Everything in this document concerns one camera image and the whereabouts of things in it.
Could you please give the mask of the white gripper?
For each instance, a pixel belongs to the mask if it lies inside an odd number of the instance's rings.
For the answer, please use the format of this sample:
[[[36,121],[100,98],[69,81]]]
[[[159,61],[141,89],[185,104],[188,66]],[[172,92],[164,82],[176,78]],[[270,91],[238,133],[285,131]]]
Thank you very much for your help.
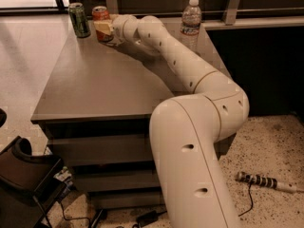
[[[124,38],[124,24],[128,20],[128,15],[111,14],[110,19],[94,21],[94,27],[97,31],[105,34],[113,34],[114,38],[120,43],[125,41]]]

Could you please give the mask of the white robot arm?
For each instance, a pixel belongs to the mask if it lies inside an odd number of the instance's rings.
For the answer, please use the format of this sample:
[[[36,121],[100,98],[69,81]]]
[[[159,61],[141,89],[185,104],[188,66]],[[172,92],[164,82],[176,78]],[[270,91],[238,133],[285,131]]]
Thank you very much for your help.
[[[172,228],[241,228],[214,144],[249,114],[244,90],[173,37],[154,16],[115,15],[95,29],[158,52],[188,90],[153,111],[149,138]]]

